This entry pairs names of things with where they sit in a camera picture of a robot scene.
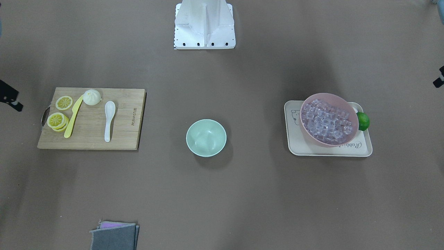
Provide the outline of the white ceramic spoon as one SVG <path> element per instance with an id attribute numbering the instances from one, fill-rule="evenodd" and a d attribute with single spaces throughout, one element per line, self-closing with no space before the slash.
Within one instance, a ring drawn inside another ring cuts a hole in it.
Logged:
<path id="1" fill-rule="evenodd" d="M 105 111 L 105 130 L 104 130 L 104 141 L 109 142 L 111 140 L 111 122 L 115 116 L 116 105 L 114 101 L 108 101 L 104 107 Z"/>

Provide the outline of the pink bowl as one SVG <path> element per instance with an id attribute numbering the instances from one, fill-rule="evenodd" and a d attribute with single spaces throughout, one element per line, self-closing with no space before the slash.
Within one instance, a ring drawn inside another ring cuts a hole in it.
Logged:
<path id="1" fill-rule="evenodd" d="M 353 107 L 331 93 L 317 93 L 303 101 L 299 125 L 303 138 L 326 148 L 339 147 L 357 135 L 359 121 Z"/>

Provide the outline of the pile of clear ice cubes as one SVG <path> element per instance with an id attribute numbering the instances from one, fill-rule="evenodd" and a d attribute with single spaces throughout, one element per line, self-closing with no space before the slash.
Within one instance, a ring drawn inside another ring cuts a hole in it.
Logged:
<path id="1" fill-rule="evenodd" d="M 326 144 L 343 144 L 352 133 L 351 113 L 330 103 L 315 99 L 301 107 L 300 118 L 308 133 Z"/>

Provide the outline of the green ceramic bowl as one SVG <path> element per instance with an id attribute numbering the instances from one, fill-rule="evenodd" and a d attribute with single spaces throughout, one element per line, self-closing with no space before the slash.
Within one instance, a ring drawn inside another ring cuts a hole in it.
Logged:
<path id="1" fill-rule="evenodd" d="M 217 155 L 224 149 L 226 142 L 226 130 L 215 120 L 198 120 L 187 130 L 187 147 L 195 155 L 203 158 Z"/>

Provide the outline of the stacked lemon slices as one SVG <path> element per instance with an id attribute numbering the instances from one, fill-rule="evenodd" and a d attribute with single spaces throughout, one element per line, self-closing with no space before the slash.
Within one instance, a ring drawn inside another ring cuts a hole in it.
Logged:
<path id="1" fill-rule="evenodd" d="M 69 122 L 69 118 L 61 112 L 52 113 L 46 120 L 48 127 L 55 132 L 65 131 Z"/>

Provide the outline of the lemon slice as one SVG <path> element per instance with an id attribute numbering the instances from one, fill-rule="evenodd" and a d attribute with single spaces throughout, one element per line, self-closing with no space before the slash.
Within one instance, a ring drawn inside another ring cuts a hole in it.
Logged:
<path id="1" fill-rule="evenodd" d="M 70 97 L 69 95 L 64 95 L 57 99 L 57 101 L 55 102 L 55 107 L 60 111 L 64 111 L 68 110 L 73 105 L 73 103 L 74 101 L 72 97 Z"/>

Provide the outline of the yellow plastic knife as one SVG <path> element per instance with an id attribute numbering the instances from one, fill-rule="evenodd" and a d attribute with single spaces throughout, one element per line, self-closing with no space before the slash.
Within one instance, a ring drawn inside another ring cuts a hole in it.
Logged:
<path id="1" fill-rule="evenodd" d="M 73 105 L 72 116 L 70 122 L 68 123 L 67 128 L 65 129 L 64 138 L 69 138 L 72 135 L 74 124 L 76 122 L 76 117 L 79 112 L 79 108 L 82 105 L 83 100 L 84 100 L 84 95 L 81 95 Z"/>

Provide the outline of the bamboo cutting board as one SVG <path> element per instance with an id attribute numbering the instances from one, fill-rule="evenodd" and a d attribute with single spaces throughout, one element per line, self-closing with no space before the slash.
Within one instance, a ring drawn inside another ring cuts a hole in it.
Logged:
<path id="1" fill-rule="evenodd" d="M 72 134 L 65 138 L 44 123 L 37 147 L 39 149 L 137 150 L 146 101 L 144 89 L 98 88 L 102 100 L 95 106 L 82 103 Z M 113 101 L 116 112 L 111 122 L 110 141 L 104 139 L 105 104 Z"/>

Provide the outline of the green lime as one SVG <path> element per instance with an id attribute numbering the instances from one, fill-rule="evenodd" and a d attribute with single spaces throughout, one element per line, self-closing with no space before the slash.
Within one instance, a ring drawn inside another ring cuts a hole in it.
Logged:
<path id="1" fill-rule="evenodd" d="M 368 130 L 368 127 L 370 126 L 370 118 L 367 114 L 364 112 L 357 112 L 357 119 L 359 122 L 359 130 L 365 131 Z"/>

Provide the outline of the cream rabbit tray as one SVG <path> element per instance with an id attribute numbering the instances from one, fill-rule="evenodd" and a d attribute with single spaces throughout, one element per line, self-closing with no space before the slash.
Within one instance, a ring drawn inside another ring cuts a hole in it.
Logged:
<path id="1" fill-rule="evenodd" d="M 291 153 L 297 156 L 357 158 L 366 158 L 373 153 L 368 130 L 358 130 L 352 141 L 338 147 L 326 148 L 308 142 L 299 126 L 302 104 L 303 101 L 287 101 L 284 105 L 288 148 Z"/>

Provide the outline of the grey folded cloth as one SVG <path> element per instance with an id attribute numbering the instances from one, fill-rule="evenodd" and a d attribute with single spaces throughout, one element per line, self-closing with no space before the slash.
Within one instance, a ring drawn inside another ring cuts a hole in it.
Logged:
<path id="1" fill-rule="evenodd" d="M 136 250 L 139 226 L 136 223 L 100 221 L 92 234 L 91 250 Z"/>

